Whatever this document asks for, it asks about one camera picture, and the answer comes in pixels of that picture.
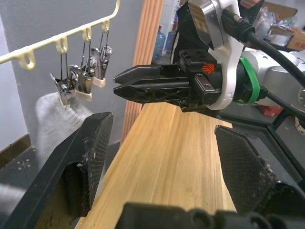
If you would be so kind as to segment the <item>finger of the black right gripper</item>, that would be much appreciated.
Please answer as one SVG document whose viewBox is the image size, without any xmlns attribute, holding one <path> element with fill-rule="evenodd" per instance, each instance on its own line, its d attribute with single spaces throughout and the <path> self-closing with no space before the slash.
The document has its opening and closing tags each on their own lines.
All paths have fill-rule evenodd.
<svg viewBox="0 0 305 229">
<path fill-rule="evenodd" d="M 137 65 L 129 68 L 114 77 L 116 83 L 127 83 L 135 79 L 149 77 L 179 76 L 181 68 L 176 64 Z"/>
<path fill-rule="evenodd" d="M 113 89 L 115 95 L 126 100 L 146 104 L 176 102 L 191 96 L 191 86 L 186 78 L 146 78 L 123 83 Z"/>
</svg>

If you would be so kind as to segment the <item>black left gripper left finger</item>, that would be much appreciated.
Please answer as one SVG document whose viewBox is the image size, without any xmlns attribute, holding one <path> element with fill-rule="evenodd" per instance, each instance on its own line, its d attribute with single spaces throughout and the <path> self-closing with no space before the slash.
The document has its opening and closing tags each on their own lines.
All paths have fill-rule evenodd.
<svg viewBox="0 0 305 229">
<path fill-rule="evenodd" d="M 113 124 L 113 113 L 96 113 L 60 143 L 2 229 L 69 229 L 93 206 Z"/>
</svg>

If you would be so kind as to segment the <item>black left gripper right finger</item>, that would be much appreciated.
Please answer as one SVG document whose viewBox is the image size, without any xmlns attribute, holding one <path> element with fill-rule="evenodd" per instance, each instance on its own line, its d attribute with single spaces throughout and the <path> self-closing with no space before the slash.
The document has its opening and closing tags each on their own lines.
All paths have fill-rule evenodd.
<svg viewBox="0 0 305 229">
<path fill-rule="evenodd" d="M 238 213 L 305 213 L 301 176 L 268 135 L 222 125 L 215 135 L 223 178 Z"/>
</svg>

